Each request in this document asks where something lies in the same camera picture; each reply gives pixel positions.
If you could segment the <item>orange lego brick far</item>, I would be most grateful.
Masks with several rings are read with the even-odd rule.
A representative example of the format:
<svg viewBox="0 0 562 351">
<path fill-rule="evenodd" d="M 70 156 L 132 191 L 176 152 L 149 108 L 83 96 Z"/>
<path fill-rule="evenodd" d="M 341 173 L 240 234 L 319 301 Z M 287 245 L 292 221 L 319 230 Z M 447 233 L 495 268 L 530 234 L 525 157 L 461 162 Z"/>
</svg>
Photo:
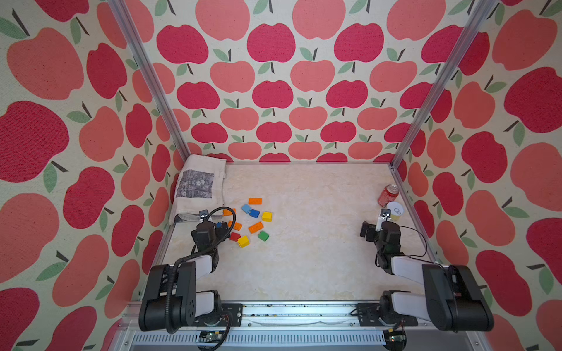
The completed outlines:
<svg viewBox="0 0 562 351">
<path fill-rule="evenodd" d="M 261 205 L 263 203 L 263 199 L 260 197 L 252 197 L 248 200 L 249 205 Z"/>
</svg>

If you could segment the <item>yellow tin can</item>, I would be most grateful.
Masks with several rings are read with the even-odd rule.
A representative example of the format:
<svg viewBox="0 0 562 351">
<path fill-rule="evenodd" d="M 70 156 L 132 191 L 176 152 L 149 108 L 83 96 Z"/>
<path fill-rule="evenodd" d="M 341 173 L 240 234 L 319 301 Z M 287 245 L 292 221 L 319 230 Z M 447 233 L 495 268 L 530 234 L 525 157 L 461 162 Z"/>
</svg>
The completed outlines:
<svg viewBox="0 0 562 351">
<path fill-rule="evenodd" d="M 386 209 L 390 210 L 390 217 L 394 222 L 397 222 L 404 215 L 404 207 L 396 201 L 387 203 Z"/>
</svg>

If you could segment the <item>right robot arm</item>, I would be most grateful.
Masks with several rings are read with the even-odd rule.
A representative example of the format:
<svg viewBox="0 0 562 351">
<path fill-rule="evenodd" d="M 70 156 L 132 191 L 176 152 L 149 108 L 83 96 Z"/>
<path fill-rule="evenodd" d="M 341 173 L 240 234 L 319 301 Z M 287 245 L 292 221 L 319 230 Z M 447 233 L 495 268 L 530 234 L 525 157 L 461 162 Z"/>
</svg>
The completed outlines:
<svg viewBox="0 0 562 351">
<path fill-rule="evenodd" d="M 400 226 L 363 222 L 360 236 L 376 246 L 376 266 L 385 273 L 420 284 L 423 294 L 385 290 L 375 304 L 359 304 L 358 317 L 384 326 L 424 320 L 440 331 L 491 331 L 495 321 L 467 266 L 442 266 L 401 251 Z"/>
</svg>

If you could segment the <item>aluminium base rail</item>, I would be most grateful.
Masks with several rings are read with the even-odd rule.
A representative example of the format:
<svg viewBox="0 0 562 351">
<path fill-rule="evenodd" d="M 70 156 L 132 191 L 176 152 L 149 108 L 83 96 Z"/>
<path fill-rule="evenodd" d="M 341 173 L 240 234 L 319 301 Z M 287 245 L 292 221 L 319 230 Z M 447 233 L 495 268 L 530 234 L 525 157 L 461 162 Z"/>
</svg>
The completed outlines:
<svg viewBox="0 0 562 351">
<path fill-rule="evenodd" d="M 231 327 L 217 318 L 183 327 L 174 334 L 143 332 L 141 309 L 133 302 L 124 311 L 110 350 L 199 350 L 220 337 L 221 350 L 491 350 L 482 332 L 440 331 L 425 320 L 386 326 L 358 313 L 374 301 L 229 301 Z"/>
</svg>

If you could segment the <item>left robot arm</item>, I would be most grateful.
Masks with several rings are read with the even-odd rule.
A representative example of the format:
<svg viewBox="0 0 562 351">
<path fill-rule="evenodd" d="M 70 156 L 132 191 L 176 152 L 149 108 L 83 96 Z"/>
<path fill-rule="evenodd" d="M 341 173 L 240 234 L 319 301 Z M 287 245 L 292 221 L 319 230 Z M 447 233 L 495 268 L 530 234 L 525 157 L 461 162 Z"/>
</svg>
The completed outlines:
<svg viewBox="0 0 562 351">
<path fill-rule="evenodd" d="M 224 305 L 216 290 L 197 291 L 197 281 L 214 273 L 218 247 L 231 237 L 233 225 L 201 222 L 191 232 L 196 251 L 172 265 L 153 266 L 141 301 L 138 325 L 143 332 L 167 331 L 199 323 L 241 324 L 241 305 Z"/>
</svg>

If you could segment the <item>yellow lego brick far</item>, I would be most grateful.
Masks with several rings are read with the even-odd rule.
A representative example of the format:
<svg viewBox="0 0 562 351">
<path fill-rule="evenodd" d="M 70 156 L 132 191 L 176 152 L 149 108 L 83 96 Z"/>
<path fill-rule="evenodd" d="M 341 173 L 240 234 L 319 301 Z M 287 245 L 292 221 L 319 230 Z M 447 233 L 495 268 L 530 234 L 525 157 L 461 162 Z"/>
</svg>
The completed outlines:
<svg viewBox="0 0 562 351">
<path fill-rule="evenodd" d="M 265 222 L 271 222 L 273 219 L 273 213 L 272 212 L 263 212 L 262 214 L 262 220 Z"/>
</svg>

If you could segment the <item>light blue lego brick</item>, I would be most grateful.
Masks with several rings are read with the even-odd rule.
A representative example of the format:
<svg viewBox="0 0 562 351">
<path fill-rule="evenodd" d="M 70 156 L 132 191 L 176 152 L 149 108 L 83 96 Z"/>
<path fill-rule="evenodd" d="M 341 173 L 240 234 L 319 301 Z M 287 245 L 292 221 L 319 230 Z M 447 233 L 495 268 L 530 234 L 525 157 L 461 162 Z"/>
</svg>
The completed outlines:
<svg viewBox="0 0 562 351">
<path fill-rule="evenodd" d="M 241 210 L 242 210 L 244 213 L 248 214 L 248 213 L 251 212 L 252 209 L 251 209 L 251 207 L 250 207 L 249 205 L 244 204 L 244 205 L 241 207 Z"/>
</svg>

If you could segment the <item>folded beige towel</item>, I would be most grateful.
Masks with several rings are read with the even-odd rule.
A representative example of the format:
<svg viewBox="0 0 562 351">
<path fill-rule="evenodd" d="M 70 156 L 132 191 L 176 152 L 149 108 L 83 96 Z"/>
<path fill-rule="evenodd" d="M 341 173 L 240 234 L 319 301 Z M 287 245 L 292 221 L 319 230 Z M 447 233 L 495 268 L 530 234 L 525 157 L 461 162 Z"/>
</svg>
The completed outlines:
<svg viewBox="0 0 562 351">
<path fill-rule="evenodd" d="M 179 174 L 169 223 L 197 222 L 200 211 L 224 206 L 225 176 L 225 159 L 190 155 Z"/>
</svg>

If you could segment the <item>right frame post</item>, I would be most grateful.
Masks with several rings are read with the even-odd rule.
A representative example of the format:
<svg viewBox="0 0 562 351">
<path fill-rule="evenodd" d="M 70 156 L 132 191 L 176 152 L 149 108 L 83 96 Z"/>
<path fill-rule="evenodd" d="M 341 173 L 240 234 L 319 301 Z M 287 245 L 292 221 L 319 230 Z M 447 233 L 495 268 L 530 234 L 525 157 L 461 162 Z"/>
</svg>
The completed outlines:
<svg viewBox="0 0 562 351">
<path fill-rule="evenodd" d="M 487 20 L 489 14 L 493 11 L 498 1 L 484 0 L 479 1 L 474 7 L 473 12 L 470 14 L 467 24 L 460 33 L 459 39 L 452 48 L 448 59 L 443 64 L 443 69 L 437 75 L 436 81 L 433 83 L 430 92 L 428 93 L 421 109 L 414 117 L 411 127 L 406 133 L 402 143 L 389 165 L 391 171 L 396 171 L 404 160 L 405 155 L 411 148 L 416 136 L 424 124 L 426 118 L 430 115 L 431 110 L 435 107 L 438 99 L 441 97 L 447 83 L 458 70 L 458 67 L 465 57 L 468 49 L 478 35 L 483 23 Z"/>
</svg>

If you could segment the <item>frame post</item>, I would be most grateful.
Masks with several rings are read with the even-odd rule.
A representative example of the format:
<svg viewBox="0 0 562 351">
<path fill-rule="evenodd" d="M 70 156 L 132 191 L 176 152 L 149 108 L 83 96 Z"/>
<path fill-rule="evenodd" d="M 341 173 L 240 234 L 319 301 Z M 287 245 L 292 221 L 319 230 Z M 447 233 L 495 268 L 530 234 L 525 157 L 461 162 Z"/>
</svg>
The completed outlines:
<svg viewBox="0 0 562 351">
<path fill-rule="evenodd" d="M 126 1 L 109 0 L 108 1 L 112 13 L 126 39 L 133 57 L 136 60 L 139 70 L 141 71 L 146 85 L 153 97 L 156 107 L 158 108 L 171 138 L 179 150 L 179 154 L 184 161 L 190 156 L 190 151 L 183 138 L 179 123 L 170 106 L 164 89 L 153 67 L 153 64 L 146 53 L 141 36 L 139 35 L 135 22 L 130 11 L 127 8 Z"/>
<path fill-rule="evenodd" d="M 483 23 L 487 20 L 489 14 L 493 11 L 498 1 L 484 0 L 479 1 L 474 7 L 473 12 L 470 14 L 467 24 L 460 33 L 459 39 L 452 48 L 448 59 L 443 64 L 443 69 L 437 75 L 436 81 L 433 83 L 430 92 L 428 93 L 421 109 L 414 117 L 411 127 L 406 133 L 402 143 L 389 165 L 391 171 L 396 171 L 404 160 L 405 155 L 411 148 L 416 136 L 424 124 L 426 118 L 430 115 L 431 110 L 435 107 L 438 99 L 441 97 L 447 83 L 458 70 L 458 67 L 465 57 L 468 49 L 478 35 Z"/>
</svg>

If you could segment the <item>green lego brick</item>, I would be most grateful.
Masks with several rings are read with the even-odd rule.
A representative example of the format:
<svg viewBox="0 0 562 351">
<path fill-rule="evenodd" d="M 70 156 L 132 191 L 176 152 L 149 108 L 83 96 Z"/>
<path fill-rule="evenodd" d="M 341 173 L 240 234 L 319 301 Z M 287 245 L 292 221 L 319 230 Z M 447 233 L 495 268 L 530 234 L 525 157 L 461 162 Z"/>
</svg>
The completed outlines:
<svg viewBox="0 0 562 351">
<path fill-rule="evenodd" d="M 260 240 L 262 240 L 262 241 L 267 241 L 268 238 L 269 238 L 269 234 L 266 233 L 265 231 L 261 231 L 261 232 L 258 234 L 258 237 L 259 237 Z"/>
</svg>

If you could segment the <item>red soda can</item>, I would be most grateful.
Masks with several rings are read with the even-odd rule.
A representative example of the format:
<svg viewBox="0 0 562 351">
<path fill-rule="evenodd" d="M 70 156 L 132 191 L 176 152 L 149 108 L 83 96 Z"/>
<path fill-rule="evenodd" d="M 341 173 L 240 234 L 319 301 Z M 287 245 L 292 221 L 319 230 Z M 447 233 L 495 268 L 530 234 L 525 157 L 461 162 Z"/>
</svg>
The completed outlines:
<svg viewBox="0 0 562 351">
<path fill-rule="evenodd" d="M 396 184 L 388 184 L 383 188 L 378 199 L 378 204 L 381 207 L 386 207 L 388 203 L 395 201 L 399 194 L 400 191 Z"/>
</svg>

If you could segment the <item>left frame post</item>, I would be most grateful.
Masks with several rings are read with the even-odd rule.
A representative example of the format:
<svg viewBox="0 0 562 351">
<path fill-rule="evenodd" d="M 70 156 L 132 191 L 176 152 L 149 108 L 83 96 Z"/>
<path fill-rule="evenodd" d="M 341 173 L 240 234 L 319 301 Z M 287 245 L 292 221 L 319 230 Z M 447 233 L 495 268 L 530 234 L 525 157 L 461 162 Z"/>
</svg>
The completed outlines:
<svg viewBox="0 0 562 351">
<path fill-rule="evenodd" d="M 126 39 L 133 57 L 136 60 L 139 70 L 141 71 L 146 85 L 153 97 L 156 107 L 158 108 L 171 138 L 179 150 L 179 154 L 184 161 L 190 156 L 190 151 L 183 138 L 179 123 L 170 106 L 164 89 L 153 67 L 153 64 L 146 53 L 141 36 L 139 35 L 135 22 L 130 11 L 127 8 L 126 1 L 109 0 L 108 1 L 112 13 Z"/>
</svg>

